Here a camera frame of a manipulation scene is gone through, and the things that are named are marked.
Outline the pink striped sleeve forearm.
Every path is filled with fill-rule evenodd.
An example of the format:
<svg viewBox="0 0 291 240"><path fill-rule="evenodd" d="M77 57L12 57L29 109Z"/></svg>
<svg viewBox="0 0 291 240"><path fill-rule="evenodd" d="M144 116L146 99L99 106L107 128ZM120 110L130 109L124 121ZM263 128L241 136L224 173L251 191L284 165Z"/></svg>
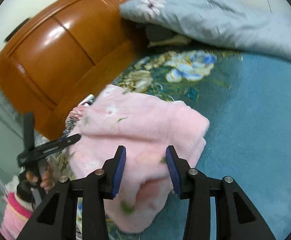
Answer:
<svg viewBox="0 0 291 240"><path fill-rule="evenodd" d="M17 195L18 177L13 176L7 184L0 185L3 191L3 200L6 202L0 233L5 239L17 239L34 209L32 204L22 200Z"/></svg>

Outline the person's left hand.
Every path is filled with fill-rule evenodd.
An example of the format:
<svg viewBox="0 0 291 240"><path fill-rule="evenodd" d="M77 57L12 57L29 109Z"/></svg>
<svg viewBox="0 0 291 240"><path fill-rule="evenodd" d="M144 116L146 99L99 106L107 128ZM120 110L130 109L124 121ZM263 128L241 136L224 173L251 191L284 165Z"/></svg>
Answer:
<svg viewBox="0 0 291 240"><path fill-rule="evenodd" d="M52 170L50 165L47 164L46 171L41 176L41 183L40 187L43 188L45 191L49 191L53 187L53 177L52 177ZM30 183L37 183L39 178L32 174L32 172L26 173L26 179Z"/></svg>

